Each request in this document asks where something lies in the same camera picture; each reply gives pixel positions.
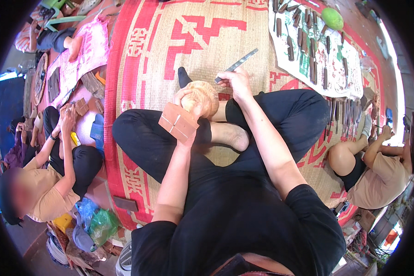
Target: white paper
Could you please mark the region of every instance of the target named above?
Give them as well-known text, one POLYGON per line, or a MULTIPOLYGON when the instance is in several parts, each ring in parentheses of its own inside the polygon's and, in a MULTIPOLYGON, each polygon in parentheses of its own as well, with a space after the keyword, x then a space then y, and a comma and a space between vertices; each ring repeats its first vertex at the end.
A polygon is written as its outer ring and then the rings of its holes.
MULTIPOLYGON (((291 1, 288 6, 298 5, 299 3, 291 1)), ((310 47, 309 39, 314 38, 316 41, 320 36, 320 32, 324 27, 324 22, 318 17, 318 23, 315 30, 313 26, 311 29, 306 27, 305 18, 305 7, 299 6, 301 9, 301 20, 299 28, 301 27, 304 32, 308 34, 308 53, 303 55, 302 65, 299 68, 299 60, 301 57, 300 50, 298 48, 298 29, 293 27, 293 20, 291 19, 295 10, 284 13, 276 13, 276 18, 282 20, 282 35, 281 37, 276 36, 276 29, 273 30, 275 25, 275 13, 272 8, 272 0, 270 0, 269 12, 268 12, 268 29, 273 39, 276 58, 278 60, 278 66, 286 70, 289 74, 295 78, 303 81, 306 85, 314 89, 321 95, 328 97, 348 97, 351 99, 361 98, 363 96, 363 85, 362 85, 362 72, 360 69, 359 54, 356 49, 350 45, 347 41, 344 42, 343 47, 340 42, 341 35, 339 32, 332 29, 327 29, 322 35, 321 40, 317 43, 316 61, 317 61, 317 84, 313 84, 310 81, 310 70, 309 70, 309 57, 310 47), (293 41, 294 48, 294 61, 288 60, 287 52, 287 23, 288 32, 293 41), (327 55, 325 44, 326 36, 330 36, 330 54, 327 55), (347 59, 348 64, 348 88, 346 86, 345 70, 343 68, 342 58, 347 59), (327 67, 328 75, 328 88, 324 90, 324 67, 327 67)))

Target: person in striped shirt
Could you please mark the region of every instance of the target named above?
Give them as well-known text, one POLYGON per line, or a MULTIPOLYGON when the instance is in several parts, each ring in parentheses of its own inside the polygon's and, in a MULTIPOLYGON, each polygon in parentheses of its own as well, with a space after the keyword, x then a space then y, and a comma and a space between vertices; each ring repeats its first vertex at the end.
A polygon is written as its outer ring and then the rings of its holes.
POLYGON ((32 23, 29 24, 26 22, 22 31, 17 34, 14 41, 15 47, 22 52, 35 52, 37 49, 45 50, 53 48, 56 52, 62 53, 66 49, 69 49, 71 53, 69 62, 76 60, 83 37, 72 38, 75 28, 67 28, 59 30, 58 32, 43 30, 43 28, 37 30, 39 22, 43 23, 41 25, 44 26, 44 21, 50 18, 50 14, 46 11, 46 8, 40 6, 35 8, 30 15, 32 23))

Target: black shirt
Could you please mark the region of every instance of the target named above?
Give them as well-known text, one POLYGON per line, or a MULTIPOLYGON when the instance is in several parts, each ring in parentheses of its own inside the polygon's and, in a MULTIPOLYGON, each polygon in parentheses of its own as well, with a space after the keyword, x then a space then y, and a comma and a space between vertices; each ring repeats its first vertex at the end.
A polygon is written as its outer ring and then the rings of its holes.
POLYGON ((156 221, 132 232, 133 276, 210 275, 237 253, 270 257, 296 276, 327 276, 345 253, 337 219, 309 185, 285 202, 253 178, 210 185, 178 225, 156 221))

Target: purple shirt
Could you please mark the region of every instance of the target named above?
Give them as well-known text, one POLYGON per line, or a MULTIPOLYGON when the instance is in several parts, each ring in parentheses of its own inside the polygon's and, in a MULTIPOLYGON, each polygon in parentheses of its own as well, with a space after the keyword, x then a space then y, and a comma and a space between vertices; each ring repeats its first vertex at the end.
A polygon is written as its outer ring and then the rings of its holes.
POLYGON ((14 147, 12 147, 8 153, 6 153, 4 161, 9 164, 9 168, 22 168, 23 160, 25 159, 28 145, 22 143, 22 133, 16 132, 14 139, 14 147))

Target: black shorts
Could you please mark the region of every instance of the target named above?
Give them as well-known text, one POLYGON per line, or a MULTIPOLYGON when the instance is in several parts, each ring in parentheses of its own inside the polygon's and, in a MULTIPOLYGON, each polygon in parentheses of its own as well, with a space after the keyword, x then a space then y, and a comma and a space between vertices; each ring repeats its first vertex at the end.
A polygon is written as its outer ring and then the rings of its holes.
POLYGON ((343 185, 345 186, 345 191, 349 191, 356 184, 357 180, 359 180, 360 176, 366 169, 366 164, 362 161, 360 153, 354 155, 354 158, 356 158, 356 164, 354 165, 354 168, 351 171, 351 173, 345 176, 340 176, 336 172, 334 172, 335 175, 342 179, 343 185))

